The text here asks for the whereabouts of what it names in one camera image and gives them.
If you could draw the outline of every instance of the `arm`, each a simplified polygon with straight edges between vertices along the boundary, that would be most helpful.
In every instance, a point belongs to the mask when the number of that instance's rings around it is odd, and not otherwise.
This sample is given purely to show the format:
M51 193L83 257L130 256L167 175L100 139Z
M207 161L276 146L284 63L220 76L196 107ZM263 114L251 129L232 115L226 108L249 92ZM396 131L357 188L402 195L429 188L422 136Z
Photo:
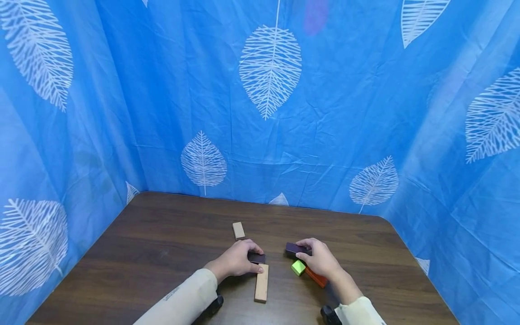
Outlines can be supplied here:
M192 324L217 298L217 286L225 278L264 271L261 266L248 261L249 251L264 254L251 239L235 242L219 258L207 263L157 302L134 325Z
M303 260L316 274L329 279L340 299L340 305L335 311L344 325L384 324L370 300L363 296L353 278L341 267L325 243L309 238L296 244L312 249L312 256L297 253L296 257Z

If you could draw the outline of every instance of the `small wooden block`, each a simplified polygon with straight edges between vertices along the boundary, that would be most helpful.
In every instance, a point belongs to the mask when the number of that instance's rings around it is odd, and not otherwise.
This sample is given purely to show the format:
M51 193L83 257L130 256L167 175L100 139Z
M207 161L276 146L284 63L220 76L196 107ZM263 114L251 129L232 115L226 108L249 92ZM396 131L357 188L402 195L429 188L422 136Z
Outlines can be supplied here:
M267 282L269 279L269 265L262 264L264 273L256 275L255 301L259 303L267 302Z
M303 246L298 246L293 243L285 244L285 255L290 258L296 258L296 253L306 253L308 255L312 255L312 251L306 249Z
M296 273L297 276L300 276L302 275L303 271L305 271L305 265L302 263L301 260L298 259L296 262L293 263L291 269L294 271L294 273Z
M249 262L255 263L255 264L265 264L265 254L260 255L260 254L256 254L253 252L249 252L248 260L249 260Z
M235 240L240 240L240 239L245 238L245 233L244 233L244 228L242 228L242 223L234 223L233 232L235 233Z
M305 273L310 276L322 289L325 288L329 282L326 277L314 273L308 266L305 268Z

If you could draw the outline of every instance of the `sleeve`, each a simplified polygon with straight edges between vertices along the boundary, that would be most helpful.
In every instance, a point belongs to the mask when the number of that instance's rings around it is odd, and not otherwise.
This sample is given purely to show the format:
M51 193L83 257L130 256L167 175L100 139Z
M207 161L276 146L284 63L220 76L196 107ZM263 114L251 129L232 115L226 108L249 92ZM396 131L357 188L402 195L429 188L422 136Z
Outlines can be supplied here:
M216 291L215 275L208 269L197 270L134 325L191 325L217 299Z
M343 325L385 325L367 297L360 297L350 305L334 310Z

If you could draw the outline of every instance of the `left hand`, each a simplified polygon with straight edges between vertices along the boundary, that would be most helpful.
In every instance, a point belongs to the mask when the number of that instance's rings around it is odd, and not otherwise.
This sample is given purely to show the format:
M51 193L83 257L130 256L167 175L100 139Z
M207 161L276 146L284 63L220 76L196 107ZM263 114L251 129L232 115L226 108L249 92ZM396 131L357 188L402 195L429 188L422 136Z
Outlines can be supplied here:
M213 272L217 282L221 283L229 276L241 276L246 273L262 273L261 265L249 262L248 252L264 255L264 251L251 239L239 240L217 259L207 263L204 268Z

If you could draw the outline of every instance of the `blue backdrop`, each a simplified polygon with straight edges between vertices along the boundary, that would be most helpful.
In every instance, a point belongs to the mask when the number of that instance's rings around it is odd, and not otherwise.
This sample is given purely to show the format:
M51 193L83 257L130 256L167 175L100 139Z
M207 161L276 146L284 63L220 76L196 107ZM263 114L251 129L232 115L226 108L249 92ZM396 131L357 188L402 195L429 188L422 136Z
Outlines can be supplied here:
M380 215L520 323L519 0L0 0L0 322L139 191Z

